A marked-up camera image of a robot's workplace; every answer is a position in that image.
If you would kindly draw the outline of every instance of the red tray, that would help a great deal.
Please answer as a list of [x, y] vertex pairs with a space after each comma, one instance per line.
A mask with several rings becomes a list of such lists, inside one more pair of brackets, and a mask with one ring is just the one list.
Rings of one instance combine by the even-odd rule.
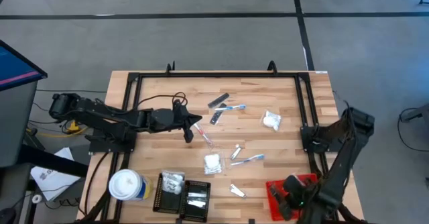
[[[315, 174], [299, 174], [297, 177], [302, 181], [305, 182], [305, 180], [310, 179], [312, 182], [317, 181], [317, 176]], [[282, 214], [279, 212], [279, 205], [277, 204], [277, 201], [275, 198], [271, 195], [269, 191], [269, 187], [271, 185], [275, 185], [277, 189], [286, 196], [288, 192], [284, 191], [283, 189], [283, 182], [284, 180], [276, 180], [276, 181], [267, 181], [265, 183], [265, 187], [267, 189], [267, 196], [268, 196], [268, 203], [269, 203], [269, 211], [271, 212], [271, 219], [273, 221], [284, 221]], [[297, 220], [298, 219], [299, 212], [293, 210], [292, 211], [292, 219], [291, 220]]]

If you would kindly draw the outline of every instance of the computer screen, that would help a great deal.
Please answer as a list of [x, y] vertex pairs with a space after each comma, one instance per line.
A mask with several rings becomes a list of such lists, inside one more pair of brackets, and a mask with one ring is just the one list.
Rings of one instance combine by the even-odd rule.
[[46, 77], [46, 72], [0, 40], [0, 91]]

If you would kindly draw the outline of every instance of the black rack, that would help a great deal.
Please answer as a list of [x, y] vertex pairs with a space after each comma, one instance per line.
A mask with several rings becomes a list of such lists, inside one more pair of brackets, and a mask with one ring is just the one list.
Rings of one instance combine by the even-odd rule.
[[[126, 110], [128, 103], [129, 103], [129, 97], [131, 95], [131, 85], [137, 81], [137, 85], [134, 92], [134, 101], [133, 101], [133, 107], [135, 107], [140, 99], [140, 92], [141, 92], [141, 84], [143, 82], [144, 78], [160, 78], [160, 77], [253, 77], [253, 78], [293, 78], [295, 81], [295, 88], [297, 92], [297, 98], [298, 98], [298, 104], [300, 108], [300, 115], [301, 115], [301, 121], [302, 121], [302, 127], [308, 126], [307, 121], [307, 115], [306, 115], [306, 109], [304, 105], [304, 98], [302, 95], [302, 88], [301, 88], [301, 80], [304, 81], [306, 86], [306, 92], [308, 95], [308, 102], [310, 106], [310, 112], [312, 117], [313, 125], [318, 125], [318, 118], [317, 118], [317, 112], [316, 112], [316, 105], [314, 104], [314, 98], [313, 98], [313, 92], [311, 88], [311, 82], [310, 82], [310, 75], [308, 72], [278, 72], [277, 66], [275, 65], [274, 61], [271, 61], [268, 64], [267, 72], [176, 72], [175, 71], [176, 65], [173, 62], [173, 65], [168, 64], [167, 69], [165, 72], [130, 72], [128, 74], [127, 78], [127, 86], [125, 88], [125, 94], [123, 98], [123, 104], [122, 104], [122, 110]], [[310, 171], [311, 173], [315, 173], [318, 177], [321, 177], [322, 174], [326, 174], [328, 172], [328, 162], [326, 161], [326, 156], [324, 153], [319, 154], [321, 166], [322, 166], [322, 172], [318, 169], [316, 158], [314, 156], [314, 153], [307, 152], [308, 154], [308, 161], [310, 164]], [[117, 163], [118, 163], [119, 154], [114, 153], [112, 157], [110, 172], [109, 172], [109, 179], [114, 174]], [[124, 159], [121, 164], [121, 169], [127, 168], [129, 164], [130, 159], [130, 153], [124, 153]], [[104, 206], [102, 213], [101, 213], [101, 220], [106, 220], [107, 213], [108, 213], [108, 206], [109, 201], [107, 201], [106, 205]], [[114, 219], [119, 220], [121, 216], [121, 209], [122, 209], [122, 201], [117, 201], [115, 206], [115, 217]]]

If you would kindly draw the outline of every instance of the yellow cable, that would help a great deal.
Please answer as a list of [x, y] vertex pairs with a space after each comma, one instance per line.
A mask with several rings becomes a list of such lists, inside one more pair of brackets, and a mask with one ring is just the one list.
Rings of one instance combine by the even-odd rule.
[[78, 135], [78, 134], [82, 133], [86, 129], [88, 129], [88, 127], [84, 127], [80, 131], [77, 131], [76, 133], [71, 133], [71, 134], [68, 134], [68, 135], [55, 135], [55, 134], [39, 133], [39, 132], [37, 133], [37, 135], [42, 135], [42, 136], [45, 136], [45, 137], [72, 137], [74, 135]]

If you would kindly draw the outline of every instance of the wooden table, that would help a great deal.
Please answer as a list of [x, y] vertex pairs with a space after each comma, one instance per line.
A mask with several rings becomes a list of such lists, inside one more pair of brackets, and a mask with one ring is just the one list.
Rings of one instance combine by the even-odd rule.
[[[127, 71], [112, 72], [106, 104], [121, 108], [127, 75]], [[338, 119], [329, 77], [327, 73], [310, 72], [310, 79], [319, 122], [321, 125], [329, 125]], [[303, 82], [302, 88], [306, 112], [309, 115], [310, 108]], [[229, 161], [226, 160], [227, 167], [222, 173], [206, 176], [203, 170], [203, 157], [209, 154], [209, 150], [203, 138], [193, 129], [194, 140], [191, 144], [185, 143], [183, 131], [140, 133], [135, 151], [131, 154], [129, 168], [150, 178], [154, 186], [162, 170], [182, 171], [185, 172], [188, 180], [210, 182], [212, 189], [208, 212], [209, 223], [248, 223], [249, 219], [255, 219], [256, 223], [271, 223], [265, 182], [285, 179], [294, 173], [310, 172], [308, 157], [302, 149], [299, 134], [302, 123], [294, 79], [145, 78], [140, 98], [162, 94], [173, 95], [179, 91], [186, 93], [189, 112], [203, 116], [199, 124], [219, 147], [225, 159], [229, 159], [235, 145], [240, 144], [243, 150], [239, 158], [265, 154], [265, 160], [232, 168], [228, 167]], [[226, 104], [246, 104], [247, 108], [242, 111], [225, 112], [217, 125], [211, 125], [209, 121], [214, 111], [208, 109], [207, 103], [223, 93], [230, 94]], [[139, 108], [157, 109], [171, 108], [171, 106], [171, 99], [164, 97], [146, 101]], [[261, 116], [266, 109], [282, 116], [278, 132], [260, 125]], [[311, 116], [308, 116], [308, 121], [311, 123]], [[89, 177], [102, 155], [98, 153], [91, 158], [84, 194]], [[111, 155], [104, 159], [95, 174], [88, 199], [89, 208], [105, 191]], [[335, 154], [327, 154], [327, 158], [328, 163], [331, 164]], [[243, 190], [248, 196], [247, 199], [241, 199], [232, 194], [229, 191], [231, 183]], [[83, 208], [84, 194], [80, 202], [81, 208]], [[121, 223], [173, 223], [178, 217], [178, 215], [152, 212], [153, 204], [154, 193], [146, 201], [124, 202]], [[344, 195], [344, 204], [355, 216], [363, 218], [353, 175]], [[113, 218], [114, 206], [115, 199], [112, 199], [109, 219]]]

